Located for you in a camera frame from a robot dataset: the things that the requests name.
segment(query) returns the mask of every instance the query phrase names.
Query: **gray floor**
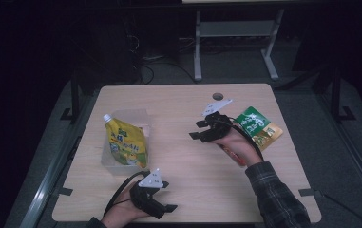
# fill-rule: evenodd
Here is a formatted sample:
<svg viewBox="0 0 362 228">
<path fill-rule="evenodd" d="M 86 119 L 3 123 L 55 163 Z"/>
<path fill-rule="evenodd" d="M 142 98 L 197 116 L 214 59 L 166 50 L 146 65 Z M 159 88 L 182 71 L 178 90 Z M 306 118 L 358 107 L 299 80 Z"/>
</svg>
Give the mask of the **gray floor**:
<svg viewBox="0 0 362 228">
<path fill-rule="evenodd" d="M 246 41 L 241 47 L 234 46 L 217 54 L 203 54 L 201 57 L 203 80 L 200 83 L 266 83 L 272 87 L 284 85 L 301 73 L 291 71 L 298 45 L 299 41 L 297 40 L 277 41 L 272 54 L 280 76 L 276 82 L 270 80 L 261 59 L 259 50 L 263 47 L 263 43 Z M 181 54 L 178 62 L 171 59 L 160 59 L 148 66 L 154 70 L 151 85 L 194 83 L 190 78 L 190 74 L 193 73 L 193 55 L 191 52 Z M 144 81 L 148 81 L 152 76 L 151 71 L 147 68 L 142 68 L 142 73 Z M 356 90 L 343 81 L 341 105 L 351 109 L 356 121 L 336 124 L 327 107 L 330 92 L 326 92 L 323 96 L 313 94 L 311 91 L 313 81 L 314 78 L 289 91 L 275 91 L 276 99 L 310 185 L 313 189 L 336 199 L 362 217 L 362 178 L 353 162 L 351 153 L 354 147 L 362 157 L 362 102 Z M 50 116 L 47 129 L 39 144 L 26 181 L 11 210 L 6 227 L 18 227 L 21 224 L 53 156 L 64 148 L 63 144 L 73 145 L 74 139 L 81 136 L 81 133 L 76 132 L 84 130 L 97 97 L 98 91 L 93 96 L 82 95 L 82 116 L 76 124 L 70 124 L 68 121 L 60 120 L 65 108 L 71 106 L 70 84 L 67 84 L 62 91 Z M 342 140 L 344 134 L 342 136 L 341 132 L 347 133 L 353 146 Z M 38 227 L 84 226 L 83 222 L 62 223 L 51 218 L 51 212 L 58 196 L 57 192 L 63 185 L 69 165 L 70 162 L 58 179 L 55 190 L 51 192 Z M 319 197 L 316 200 L 322 213 L 322 220 L 314 227 L 362 227 L 362 220 L 327 197 Z M 190 226 L 192 225 L 185 224 L 177 227 Z M 136 224 L 129 225 L 129 227 L 162 226 Z M 263 227 L 263 225 L 256 224 L 256 227 Z"/>
</svg>

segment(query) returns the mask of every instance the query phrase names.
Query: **plaid shirt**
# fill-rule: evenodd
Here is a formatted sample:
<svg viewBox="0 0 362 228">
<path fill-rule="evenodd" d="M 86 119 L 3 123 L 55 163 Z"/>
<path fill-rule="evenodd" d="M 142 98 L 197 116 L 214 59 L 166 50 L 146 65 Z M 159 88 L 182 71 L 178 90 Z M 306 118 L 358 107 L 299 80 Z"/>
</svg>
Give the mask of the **plaid shirt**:
<svg viewBox="0 0 362 228">
<path fill-rule="evenodd" d="M 308 213 L 302 203 L 279 179 L 269 162 L 246 169 L 266 227 L 310 227 Z"/>
</svg>

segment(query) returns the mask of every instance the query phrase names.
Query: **snack package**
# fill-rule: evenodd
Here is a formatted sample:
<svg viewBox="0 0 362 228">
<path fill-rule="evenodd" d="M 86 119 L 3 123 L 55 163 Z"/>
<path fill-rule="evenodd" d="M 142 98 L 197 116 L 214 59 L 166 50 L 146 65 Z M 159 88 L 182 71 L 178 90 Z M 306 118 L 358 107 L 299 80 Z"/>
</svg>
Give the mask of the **snack package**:
<svg viewBox="0 0 362 228">
<path fill-rule="evenodd" d="M 110 152 L 124 165 L 147 166 L 146 140 L 143 130 L 132 124 L 104 115 Z"/>
<path fill-rule="evenodd" d="M 282 134 L 281 128 L 251 106 L 236 118 L 236 122 L 252 137 L 260 151 L 265 150 Z"/>
</svg>

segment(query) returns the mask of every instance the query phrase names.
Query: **wooden tabletop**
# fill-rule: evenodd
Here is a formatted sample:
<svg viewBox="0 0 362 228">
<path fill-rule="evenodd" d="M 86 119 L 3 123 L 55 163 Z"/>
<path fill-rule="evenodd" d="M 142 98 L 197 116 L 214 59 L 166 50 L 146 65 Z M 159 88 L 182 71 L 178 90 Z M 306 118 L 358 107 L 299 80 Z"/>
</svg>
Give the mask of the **wooden tabletop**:
<svg viewBox="0 0 362 228">
<path fill-rule="evenodd" d="M 101 165 L 105 143 L 103 116 L 117 110 L 145 108 L 151 121 L 149 167 L 160 168 L 169 186 L 154 198 L 162 204 L 177 204 L 173 213 L 160 220 L 141 218 L 136 222 L 262 222 L 257 198 L 244 168 L 237 166 L 216 145 L 194 141 L 189 132 L 199 131 L 195 122 L 214 102 L 214 93 L 234 101 L 220 113 L 236 118 L 253 106 L 283 129 L 282 136 L 264 152 L 281 180 L 305 205 L 311 222 L 321 215 L 314 197 L 301 197 L 299 189 L 310 185 L 278 108 L 272 89 L 265 84 L 238 85 L 124 85 L 106 86 L 97 99 L 86 130 L 53 211 L 57 221 L 100 219 L 123 176 L 113 176 Z"/>
</svg>

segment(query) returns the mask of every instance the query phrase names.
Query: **plastic container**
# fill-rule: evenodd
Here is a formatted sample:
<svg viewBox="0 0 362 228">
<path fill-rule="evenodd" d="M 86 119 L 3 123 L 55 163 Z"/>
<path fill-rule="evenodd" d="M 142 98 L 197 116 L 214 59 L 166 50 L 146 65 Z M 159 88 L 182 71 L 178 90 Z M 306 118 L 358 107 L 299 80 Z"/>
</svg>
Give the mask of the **plastic container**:
<svg viewBox="0 0 362 228">
<path fill-rule="evenodd" d="M 151 123 L 149 121 L 147 111 L 145 109 L 118 110 L 113 112 L 110 117 L 135 125 L 143 130 L 148 156 Z M 107 139 L 107 136 L 105 136 L 103 154 L 101 156 L 101 164 L 114 176 L 131 176 L 137 172 L 146 171 L 149 169 L 149 156 L 147 157 L 147 166 L 145 168 L 141 168 L 139 165 L 121 164 L 113 157 L 110 151 L 109 141 Z"/>
</svg>

